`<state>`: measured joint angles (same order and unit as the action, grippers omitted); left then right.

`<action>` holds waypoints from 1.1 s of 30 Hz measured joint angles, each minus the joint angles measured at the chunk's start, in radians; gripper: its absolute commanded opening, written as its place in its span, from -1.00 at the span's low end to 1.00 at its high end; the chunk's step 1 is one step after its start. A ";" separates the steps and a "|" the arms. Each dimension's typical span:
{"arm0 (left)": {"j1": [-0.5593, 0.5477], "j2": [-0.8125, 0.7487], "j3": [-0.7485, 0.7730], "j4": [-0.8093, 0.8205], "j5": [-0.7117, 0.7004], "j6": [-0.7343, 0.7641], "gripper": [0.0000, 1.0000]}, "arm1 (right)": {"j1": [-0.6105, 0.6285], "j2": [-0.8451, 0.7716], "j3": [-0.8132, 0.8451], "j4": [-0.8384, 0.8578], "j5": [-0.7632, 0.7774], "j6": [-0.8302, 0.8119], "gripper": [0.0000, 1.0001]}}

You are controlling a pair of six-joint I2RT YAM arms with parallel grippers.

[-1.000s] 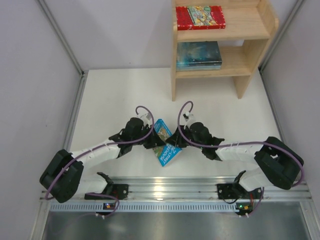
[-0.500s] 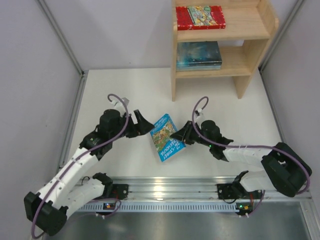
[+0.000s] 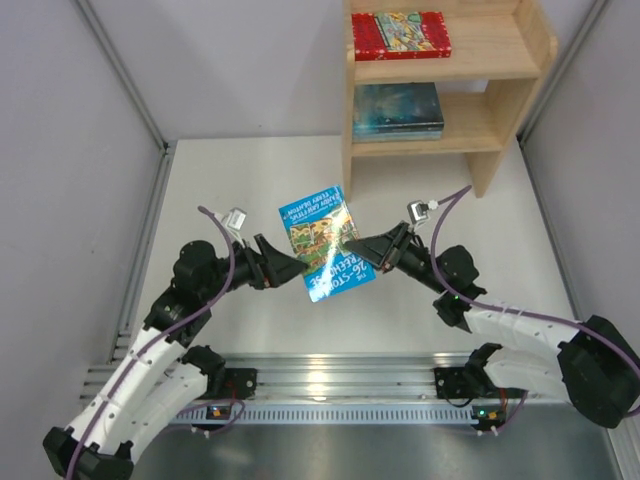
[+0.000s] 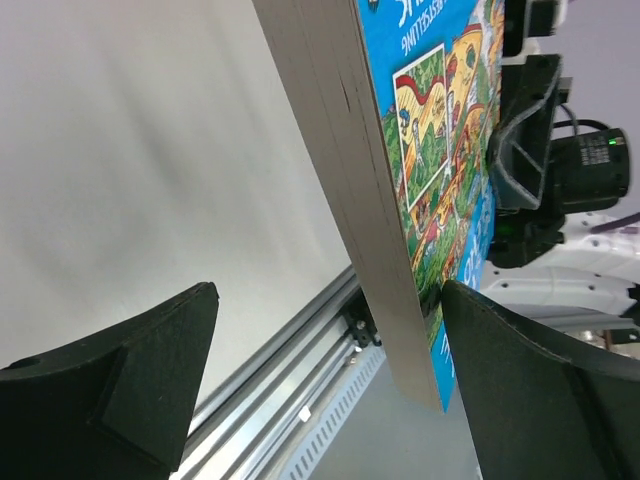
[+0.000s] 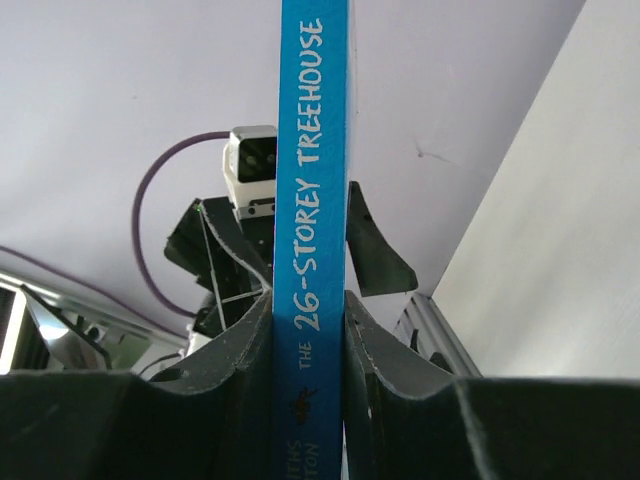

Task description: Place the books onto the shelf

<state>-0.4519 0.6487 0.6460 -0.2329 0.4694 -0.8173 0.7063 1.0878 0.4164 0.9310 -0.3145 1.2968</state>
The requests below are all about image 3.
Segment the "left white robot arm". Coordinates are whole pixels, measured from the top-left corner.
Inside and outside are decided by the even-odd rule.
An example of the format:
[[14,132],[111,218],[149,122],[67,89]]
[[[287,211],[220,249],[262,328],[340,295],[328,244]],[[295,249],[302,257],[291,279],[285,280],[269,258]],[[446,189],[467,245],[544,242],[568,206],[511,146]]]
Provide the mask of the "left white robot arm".
[[226,361],[193,341],[215,301],[248,285],[277,288],[307,266],[270,245],[233,241],[220,258],[204,241],[184,245],[170,286],[152,304],[129,352],[100,392],[66,427],[54,427],[43,447],[64,479],[127,479],[158,433],[192,401],[215,397]]

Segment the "bright blue illustrated book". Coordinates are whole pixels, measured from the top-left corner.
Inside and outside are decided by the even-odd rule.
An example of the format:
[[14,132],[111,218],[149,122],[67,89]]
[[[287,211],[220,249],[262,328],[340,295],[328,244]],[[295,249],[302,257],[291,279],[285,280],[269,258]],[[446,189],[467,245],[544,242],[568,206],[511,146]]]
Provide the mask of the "bright blue illustrated book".
[[340,186],[282,206],[279,214],[295,256],[307,265],[302,277],[312,302],[376,278],[366,260],[345,248],[359,233]]

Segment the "dark blue ocean book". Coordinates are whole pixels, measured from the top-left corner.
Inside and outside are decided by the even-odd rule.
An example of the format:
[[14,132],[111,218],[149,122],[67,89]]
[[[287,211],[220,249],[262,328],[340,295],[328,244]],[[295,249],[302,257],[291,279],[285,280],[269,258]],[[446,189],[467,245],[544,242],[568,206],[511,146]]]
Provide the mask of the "dark blue ocean book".
[[438,92],[432,82],[355,87],[353,132],[359,136],[442,132],[444,126]]

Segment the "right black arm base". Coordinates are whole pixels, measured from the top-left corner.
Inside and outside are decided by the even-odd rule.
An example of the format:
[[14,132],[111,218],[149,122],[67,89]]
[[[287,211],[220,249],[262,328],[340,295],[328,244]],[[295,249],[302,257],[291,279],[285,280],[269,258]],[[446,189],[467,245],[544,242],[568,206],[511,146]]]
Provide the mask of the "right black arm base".
[[436,367],[433,373],[438,399],[469,403],[478,397],[477,391],[465,377],[464,367]]

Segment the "red illustrated book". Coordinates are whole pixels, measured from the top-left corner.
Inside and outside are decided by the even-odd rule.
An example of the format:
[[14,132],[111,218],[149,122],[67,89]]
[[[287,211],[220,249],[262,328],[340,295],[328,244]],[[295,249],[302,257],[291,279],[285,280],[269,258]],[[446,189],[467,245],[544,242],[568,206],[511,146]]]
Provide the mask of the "red illustrated book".
[[355,60],[448,58],[452,44],[441,12],[354,13]]

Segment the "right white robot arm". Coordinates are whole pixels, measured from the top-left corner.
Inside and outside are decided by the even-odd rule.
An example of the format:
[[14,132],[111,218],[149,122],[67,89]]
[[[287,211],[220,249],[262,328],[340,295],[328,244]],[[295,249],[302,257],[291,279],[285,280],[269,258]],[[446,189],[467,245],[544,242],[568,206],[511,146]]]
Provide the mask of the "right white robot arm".
[[438,293],[438,317],[482,339],[462,367],[441,377],[440,397],[526,391],[566,402],[609,429],[638,401],[639,357],[609,320],[594,315],[560,324],[507,305],[489,307],[467,249],[456,245],[433,257],[405,222],[381,235],[348,240],[345,247],[382,273],[399,270]]

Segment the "light blue Gatsby book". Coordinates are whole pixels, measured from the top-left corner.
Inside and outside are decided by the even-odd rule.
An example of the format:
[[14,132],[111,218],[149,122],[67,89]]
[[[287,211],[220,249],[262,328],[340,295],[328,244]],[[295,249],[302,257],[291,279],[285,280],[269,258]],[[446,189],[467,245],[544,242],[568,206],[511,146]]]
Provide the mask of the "light blue Gatsby book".
[[385,135],[385,136],[400,136],[400,135],[407,135],[407,136],[426,136],[426,135],[441,135],[442,136],[443,131],[442,130],[425,130],[425,131],[398,131],[398,132],[374,132],[374,131],[366,131],[366,132],[356,132],[352,135],[352,138],[354,136],[370,136],[370,135]]

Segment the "pale green Great Gatsby book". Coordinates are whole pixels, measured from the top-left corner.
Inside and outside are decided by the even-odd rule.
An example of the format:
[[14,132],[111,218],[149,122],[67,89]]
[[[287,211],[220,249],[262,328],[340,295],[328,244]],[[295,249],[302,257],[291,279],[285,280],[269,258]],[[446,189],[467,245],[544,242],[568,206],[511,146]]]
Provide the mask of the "pale green Great Gatsby book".
[[393,142],[434,142],[440,141],[442,138],[441,135],[426,135],[426,136],[385,136],[385,135],[370,135],[370,136],[354,136],[353,143],[354,144],[362,144],[362,143],[393,143]]

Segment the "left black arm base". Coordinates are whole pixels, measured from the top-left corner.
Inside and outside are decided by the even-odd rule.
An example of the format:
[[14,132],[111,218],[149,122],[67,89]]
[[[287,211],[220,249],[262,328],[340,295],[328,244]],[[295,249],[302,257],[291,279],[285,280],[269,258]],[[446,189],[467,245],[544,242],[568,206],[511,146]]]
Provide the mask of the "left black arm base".
[[209,381],[207,399],[240,399],[254,396],[258,371],[254,368],[225,368]]

